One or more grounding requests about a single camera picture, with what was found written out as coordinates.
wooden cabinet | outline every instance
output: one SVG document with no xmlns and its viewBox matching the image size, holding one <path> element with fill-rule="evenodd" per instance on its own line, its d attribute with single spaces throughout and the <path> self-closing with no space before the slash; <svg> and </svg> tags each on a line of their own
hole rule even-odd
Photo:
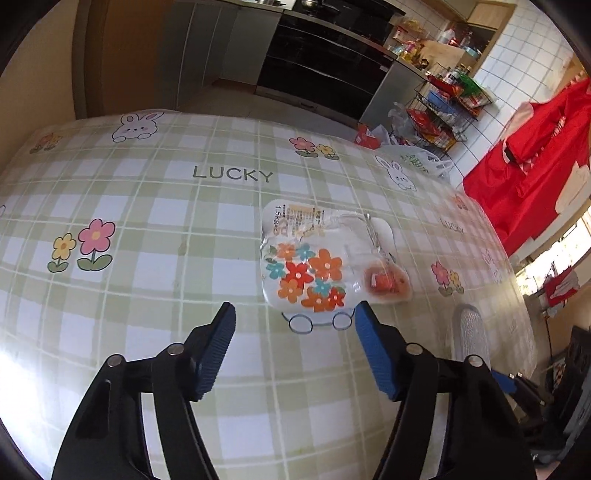
<svg viewBox="0 0 591 480">
<path fill-rule="evenodd" d="M 454 22 L 466 21 L 477 0 L 421 0 L 444 18 Z"/>
<path fill-rule="evenodd" d="M 499 28 L 509 11 L 506 5 L 495 5 L 485 2 L 476 4 L 472 14 L 468 17 L 468 23 L 482 27 Z"/>
<path fill-rule="evenodd" d="M 476 0 L 443 0 L 443 2 L 453 8 L 464 19 L 470 16 L 476 6 Z"/>
</svg>

red bag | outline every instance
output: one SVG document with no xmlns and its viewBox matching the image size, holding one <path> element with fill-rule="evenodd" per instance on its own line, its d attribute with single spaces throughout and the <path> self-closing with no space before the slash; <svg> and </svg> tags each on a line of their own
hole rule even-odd
<svg viewBox="0 0 591 480">
<path fill-rule="evenodd" d="M 553 307 L 572 297 L 580 290 L 579 278 L 573 267 L 564 270 L 558 277 L 551 278 L 544 284 L 548 305 Z"/>
<path fill-rule="evenodd" d="M 425 135 L 433 135 L 437 137 L 441 134 L 441 129 L 435 125 L 427 112 L 423 110 L 407 109 L 408 116 L 413 120 L 416 129 Z"/>
<path fill-rule="evenodd" d="M 357 136 L 355 137 L 354 143 L 365 148 L 370 148 L 371 150 L 376 150 L 382 144 L 380 140 L 372 135 L 367 125 L 364 124 L 359 124 L 357 127 Z"/>
</svg>

white plastic bag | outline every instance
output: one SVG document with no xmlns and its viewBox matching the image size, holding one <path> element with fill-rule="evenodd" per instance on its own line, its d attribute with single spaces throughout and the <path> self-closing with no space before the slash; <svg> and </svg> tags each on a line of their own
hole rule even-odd
<svg viewBox="0 0 591 480">
<path fill-rule="evenodd" d="M 392 122 L 392 133 L 396 137 L 405 138 L 412 143 L 419 140 L 414 130 L 413 121 L 408 116 L 404 105 L 395 103 L 388 112 L 388 117 Z"/>
<path fill-rule="evenodd" d="M 453 168 L 450 158 L 439 158 L 431 152 L 419 147 L 405 145 L 385 145 L 376 150 L 398 163 L 410 164 L 430 177 L 440 177 Z"/>
<path fill-rule="evenodd" d="M 375 138 L 379 140 L 382 147 L 384 145 L 392 145 L 392 141 L 390 140 L 390 134 L 388 133 L 388 130 L 386 130 L 386 127 L 384 127 L 383 125 L 378 125 L 371 131 L 371 133 Z"/>
</svg>

orange flower print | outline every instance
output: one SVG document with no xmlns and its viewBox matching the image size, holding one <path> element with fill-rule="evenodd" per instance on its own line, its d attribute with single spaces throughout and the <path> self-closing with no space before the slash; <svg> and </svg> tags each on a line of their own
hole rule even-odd
<svg viewBox="0 0 591 480">
<path fill-rule="evenodd" d="M 286 261 L 291 262 L 291 260 L 295 257 L 296 248 L 292 244 L 279 244 L 279 248 L 277 250 L 277 256 L 279 258 L 285 258 Z"/>
<path fill-rule="evenodd" d="M 297 280 L 281 280 L 277 296 L 281 299 L 287 299 L 289 303 L 297 302 L 297 297 L 304 293 L 303 288 L 297 286 Z"/>
<path fill-rule="evenodd" d="M 343 278 L 343 274 L 340 272 L 343 261 L 340 257 L 331 258 L 330 252 L 326 248 L 318 250 L 318 257 L 308 259 L 308 263 L 316 271 L 316 278 L 322 278 L 325 281 L 329 277 L 335 281 Z"/>
<path fill-rule="evenodd" d="M 336 306 L 344 307 L 345 304 L 343 299 L 345 298 L 345 292 L 341 289 L 332 287 L 329 292 L 328 304 L 331 312 L 335 309 Z"/>
<path fill-rule="evenodd" d="M 314 309 L 315 313 L 324 312 L 325 310 L 333 310 L 330 308 L 328 299 L 314 292 L 314 288 L 308 287 L 306 289 L 307 299 L 302 300 L 300 303 L 309 309 Z"/>
</svg>

green plaid tablecloth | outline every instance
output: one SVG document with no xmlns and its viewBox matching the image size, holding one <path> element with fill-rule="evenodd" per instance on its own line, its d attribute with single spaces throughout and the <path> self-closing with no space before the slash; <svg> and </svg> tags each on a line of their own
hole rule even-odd
<svg viewBox="0 0 591 480">
<path fill-rule="evenodd" d="M 414 297 L 375 311 L 407 341 L 450 357 L 452 312 L 470 303 L 483 316 L 492 366 L 533 370 L 511 267 L 469 199 L 406 164 L 415 191 L 403 190 L 371 150 L 285 125 L 175 112 L 155 123 L 148 138 L 118 142 L 118 116 L 44 128 L 0 180 L 0 416 L 45 478 L 110 354 L 154 356 L 209 323 L 225 300 L 236 306 L 236 334 L 213 391 L 194 406 L 220 478 L 371 478 L 397 407 L 378 391 L 354 327 L 296 335 L 265 304 L 261 212 L 274 199 L 390 224 Z M 297 138 L 318 156 L 298 154 Z M 100 270 L 102 255 L 112 261 Z M 63 270 L 52 273 L 50 262 Z M 447 285 L 453 294 L 444 296 Z M 168 478 L 150 402 L 150 457 Z M 440 424 L 434 445 L 442 435 Z"/>
</svg>

